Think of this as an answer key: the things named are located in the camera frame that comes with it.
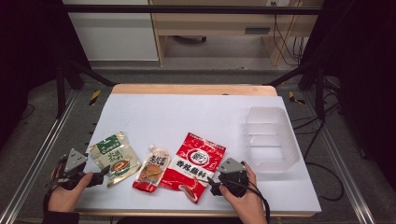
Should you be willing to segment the black horizontal frame bar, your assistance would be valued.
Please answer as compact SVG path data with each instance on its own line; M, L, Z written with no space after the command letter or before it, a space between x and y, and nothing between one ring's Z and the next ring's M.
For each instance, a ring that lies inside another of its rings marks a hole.
M320 7L231 7L231 6L144 6L144 5L64 5L66 12L81 13L188 13L319 15Z

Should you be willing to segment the white cabinet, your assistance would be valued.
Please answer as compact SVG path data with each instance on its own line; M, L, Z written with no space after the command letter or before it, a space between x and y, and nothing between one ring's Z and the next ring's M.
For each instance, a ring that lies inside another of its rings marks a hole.
M90 62L157 61L149 13L69 13Z

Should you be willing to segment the aluminium rail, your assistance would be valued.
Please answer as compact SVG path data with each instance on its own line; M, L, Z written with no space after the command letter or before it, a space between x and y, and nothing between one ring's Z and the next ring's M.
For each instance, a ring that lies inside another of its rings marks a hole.
M40 173L48 155L50 154L66 120L78 98L78 91L70 91L66 101L64 112L58 118L54 119L51 127L47 132L45 139L42 141L40 148L37 150L35 157L28 162L28 169L23 174L21 183L15 188L15 192L7 204L6 208L0 214L0 224L13 224L18 213L21 211L27 196L29 195L38 174Z
M310 91L304 91L303 97L307 101L307 105L312 113L316 115L314 94ZM326 93L323 96L323 103L325 118L327 118L339 106L333 93ZM332 163L332 166L327 168L327 171L336 180L341 190L335 199L325 198L323 195L318 195L318 197L322 201L336 205L339 210L338 214L341 214L342 209L352 210L359 224L375 224L372 212L370 211L366 201L363 199L361 191L347 168L345 161L341 157L326 123L319 119L317 121L317 125L317 134L324 145L324 149L328 154L329 160Z

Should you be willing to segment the yellow and black tape strip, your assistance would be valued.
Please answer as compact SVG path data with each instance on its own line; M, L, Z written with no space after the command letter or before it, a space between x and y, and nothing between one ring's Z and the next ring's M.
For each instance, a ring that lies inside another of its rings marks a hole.
M100 90L96 90L96 91L93 92L92 98L91 98L91 100L89 102L89 105L95 105L100 93L101 93Z
M305 100L296 99L294 96L294 93L292 91L289 92L289 99L290 99L290 102L294 102L299 105L305 105Z

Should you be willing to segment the person's right hand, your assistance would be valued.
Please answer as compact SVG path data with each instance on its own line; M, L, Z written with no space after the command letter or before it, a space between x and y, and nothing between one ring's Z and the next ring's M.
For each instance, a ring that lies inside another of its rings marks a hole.
M248 190L243 197L238 198L223 185L219 186L219 190L244 224L268 224L260 196Z

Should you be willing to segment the person's left hand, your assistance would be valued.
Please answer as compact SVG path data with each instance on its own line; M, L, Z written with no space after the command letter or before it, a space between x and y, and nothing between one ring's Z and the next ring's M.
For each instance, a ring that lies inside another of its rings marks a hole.
M92 180L92 172L85 174L71 190L56 187L52 190L48 202L51 212L71 213L75 210L78 200Z

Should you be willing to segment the light wooden desk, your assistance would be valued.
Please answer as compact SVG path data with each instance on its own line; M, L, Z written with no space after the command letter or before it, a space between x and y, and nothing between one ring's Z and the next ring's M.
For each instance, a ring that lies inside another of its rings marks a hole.
M324 0L148 0L152 6L321 7ZM153 13L160 57L168 36L255 35L263 40L271 63L277 65L290 52L294 37L311 35L315 15Z

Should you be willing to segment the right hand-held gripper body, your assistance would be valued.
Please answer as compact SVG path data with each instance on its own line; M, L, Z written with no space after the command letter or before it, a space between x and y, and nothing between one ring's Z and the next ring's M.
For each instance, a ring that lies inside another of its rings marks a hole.
M228 158L218 168L219 181L235 197L243 197L248 189L246 166L233 158Z

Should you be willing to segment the black metal frame stand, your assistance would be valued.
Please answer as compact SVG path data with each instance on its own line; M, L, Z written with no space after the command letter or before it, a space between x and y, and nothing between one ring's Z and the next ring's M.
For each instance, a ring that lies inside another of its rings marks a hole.
M310 60L306 63L302 63L295 69L289 71L286 75L279 77L269 83L267 86L276 87L286 80L302 75L302 78L298 84L301 91L308 91L313 85L315 87L315 111L318 118L321 121L325 121L325 111L323 103L323 89L324 89L324 70L322 69L321 62L315 62Z
M67 80L73 90L81 90L84 86L84 81L80 77L80 74L85 74L108 87L114 87L117 85L116 82L102 77L101 75L94 72L91 68L75 61L63 61L59 63L56 68L56 86L58 100L57 119L59 119L66 110L64 81Z

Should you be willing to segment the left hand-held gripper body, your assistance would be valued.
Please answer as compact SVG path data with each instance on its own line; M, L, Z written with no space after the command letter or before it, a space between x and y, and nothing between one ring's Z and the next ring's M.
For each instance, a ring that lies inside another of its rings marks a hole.
M56 187L62 187L67 190L74 189L85 175L83 170L87 160L87 153L80 153L72 148L68 154L59 160L57 167L52 173L49 188L55 189Z

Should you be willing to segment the red seasoning packet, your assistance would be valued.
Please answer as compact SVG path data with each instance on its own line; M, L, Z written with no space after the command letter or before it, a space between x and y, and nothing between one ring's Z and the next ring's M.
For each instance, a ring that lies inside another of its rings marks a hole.
M188 133L166 168L160 185L166 189L183 191L193 203L198 203L208 178L217 171L226 147L193 133Z

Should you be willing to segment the green and beige snack packet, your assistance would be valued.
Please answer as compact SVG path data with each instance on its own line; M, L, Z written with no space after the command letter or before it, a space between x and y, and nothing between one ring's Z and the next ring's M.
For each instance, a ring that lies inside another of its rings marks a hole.
M124 132L117 132L89 146L89 153L100 169L109 168L108 187L135 174L142 165Z

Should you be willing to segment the clear plastic container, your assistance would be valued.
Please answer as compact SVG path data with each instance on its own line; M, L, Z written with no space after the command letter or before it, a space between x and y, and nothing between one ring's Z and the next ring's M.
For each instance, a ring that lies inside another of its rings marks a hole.
M256 173L284 173L300 161L300 149L284 108L251 107L246 133L250 165Z

